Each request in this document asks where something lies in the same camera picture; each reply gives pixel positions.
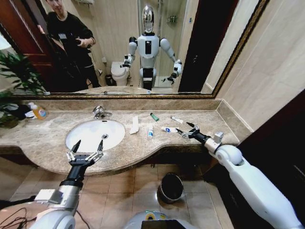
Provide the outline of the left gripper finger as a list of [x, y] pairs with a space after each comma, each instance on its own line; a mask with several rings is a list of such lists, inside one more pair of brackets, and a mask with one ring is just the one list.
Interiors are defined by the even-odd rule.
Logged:
[[97, 151], [87, 157], [88, 162], [97, 162], [103, 156], [103, 139], [100, 141]]
[[78, 151], [80, 144], [81, 144], [81, 140], [79, 140], [76, 144], [74, 144], [70, 151], [66, 152], [66, 156], [69, 162], [76, 160], [74, 154]]

